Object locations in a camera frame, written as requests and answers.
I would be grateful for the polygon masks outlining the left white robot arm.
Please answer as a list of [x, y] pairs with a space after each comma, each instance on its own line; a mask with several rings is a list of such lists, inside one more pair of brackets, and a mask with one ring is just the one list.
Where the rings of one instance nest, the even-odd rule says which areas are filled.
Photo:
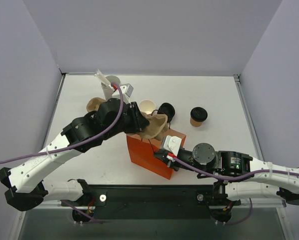
[[42, 202], [71, 201], [87, 205], [92, 199], [83, 179], [52, 181], [47, 176], [61, 165], [119, 133], [138, 134], [150, 122], [136, 102], [124, 103], [117, 98], [100, 104], [83, 117], [75, 118], [39, 153], [14, 168], [0, 169], [0, 182], [8, 205], [19, 211], [31, 210]]

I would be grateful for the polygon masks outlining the single brown paper cup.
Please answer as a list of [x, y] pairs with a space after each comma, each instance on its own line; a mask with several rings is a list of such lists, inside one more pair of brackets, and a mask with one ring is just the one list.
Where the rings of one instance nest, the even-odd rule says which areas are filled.
[[193, 117], [191, 117], [190, 118], [190, 124], [193, 126], [193, 127], [200, 127], [202, 124], [203, 124], [203, 122], [206, 120], [206, 118], [203, 118], [203, 119], [196, 119], [196, 118], [193, 118]]

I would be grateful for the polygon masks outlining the orange paper takeout bag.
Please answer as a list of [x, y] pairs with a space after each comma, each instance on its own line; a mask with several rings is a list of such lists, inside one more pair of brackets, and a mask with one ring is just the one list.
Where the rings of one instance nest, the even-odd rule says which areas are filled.
[[[184, 145], [187, 137], [184, 133], [169, 128], [163, 134], [163, 137], [167, 135], [181, 138], [181, 146]], [[162, 161], [153, 157], [153, 153], [159, 150], [162, 140], [145, 139], [137, 134], [126, 136], [130, 161], [169, 180], [172, 177], [174, 170], [168, 168]]]

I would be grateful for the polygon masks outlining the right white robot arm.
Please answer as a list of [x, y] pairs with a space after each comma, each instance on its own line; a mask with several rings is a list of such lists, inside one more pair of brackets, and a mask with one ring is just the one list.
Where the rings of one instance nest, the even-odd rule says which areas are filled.
[[206, 199], [217, 204], [269, 198], [299, 206], [299, 167], [276, 165], [236, 151], [216, 151], [208, 143], [199, 143], [191, 151], [162, 145], [153, 156], [175, 171], [185, 169], [197, 173], [198, 179], [215, 179]]

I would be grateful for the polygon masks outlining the black plastic cup lid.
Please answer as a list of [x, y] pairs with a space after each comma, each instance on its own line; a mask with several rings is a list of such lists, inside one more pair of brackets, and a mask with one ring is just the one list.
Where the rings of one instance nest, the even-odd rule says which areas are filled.
[[194, 107], [190, 111], [190, 117], [195, 118], [195, 119], [203, 119], [203, 118], [208, 118], [208, 112], [202, 108], [202, 107]]

